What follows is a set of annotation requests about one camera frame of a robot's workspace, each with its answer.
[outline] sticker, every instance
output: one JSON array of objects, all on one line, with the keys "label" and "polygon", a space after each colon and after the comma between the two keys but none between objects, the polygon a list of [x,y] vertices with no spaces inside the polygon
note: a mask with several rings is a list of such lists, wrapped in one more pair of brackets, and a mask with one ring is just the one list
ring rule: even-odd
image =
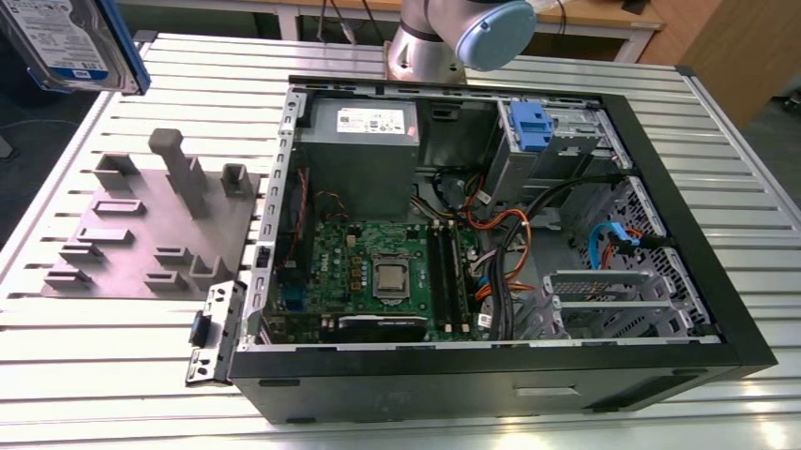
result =
[{"label": "sticker", "polygon": [[658,30],[661,25],[658,23],[631,22],[630,26],[633,28],[650,28],[651,30]]},{"label": "sticker", "polygon": [[479,314],[478,315],[478,327],[479,328],[491,328],[491,315],[490,314]]},{"label": "sticker", "polygon": [[406,134],[403,110],[343,108],[336,113],[340,133]]},{"label": "sticker", "polygon": [[475,198],[480,201],[480,203],[490,204],[490,201],[491,201],[490,194],[487,192],[484,192],[482,189],[478,189],[478,191],[475,192]]},{"label": "sticker", "polygon": [[69,0],[3,0],[39,57],[67,78],[103,80],[109,76],[97,47],[71,21]]}]

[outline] floor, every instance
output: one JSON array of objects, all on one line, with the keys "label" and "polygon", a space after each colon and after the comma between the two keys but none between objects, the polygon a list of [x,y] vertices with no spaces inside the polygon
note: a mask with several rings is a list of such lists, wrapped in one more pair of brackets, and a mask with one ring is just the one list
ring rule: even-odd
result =
[{"label": "floor", "polygon": [[[0,94],[0,137],[15,149],[11,159],[0,159],[0,247],[25,213],[93,98],[95,94],[77,93],[63,96],[48,106],[23,108]],[[801,112],[782,111],[781,101],[773,101],[743,130],[743,135],[796,203],[801,204]]]}]

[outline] motherboard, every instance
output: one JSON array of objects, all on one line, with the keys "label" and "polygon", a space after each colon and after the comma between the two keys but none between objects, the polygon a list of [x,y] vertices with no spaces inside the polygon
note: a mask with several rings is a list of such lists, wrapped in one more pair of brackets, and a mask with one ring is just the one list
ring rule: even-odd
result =
[{"label": "motherboard", "polygon": [[270,315],[274,341],[474,340],[472,230],[320,222],[312,248],[306,289],[283,287],[286,312]]}]

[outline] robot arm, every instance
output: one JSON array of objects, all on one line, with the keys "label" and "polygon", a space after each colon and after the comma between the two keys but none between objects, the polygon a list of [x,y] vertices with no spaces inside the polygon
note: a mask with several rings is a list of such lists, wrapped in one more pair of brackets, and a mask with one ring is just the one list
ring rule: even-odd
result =
[{"label": "robot arm", "polygon": [[500,68],[531,41],[535,14],[525,0],[406,0],[390,53],[396,80],[459,83],[464,67]]}]

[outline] power supply label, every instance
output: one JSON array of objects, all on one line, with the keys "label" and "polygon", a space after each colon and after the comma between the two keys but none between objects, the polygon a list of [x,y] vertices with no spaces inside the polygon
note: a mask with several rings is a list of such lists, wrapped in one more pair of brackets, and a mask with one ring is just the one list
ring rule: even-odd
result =
[{"label": "power supply label", "polygon": [[340,133],[406,134],[402,110],[343,108],[336,113]]}]

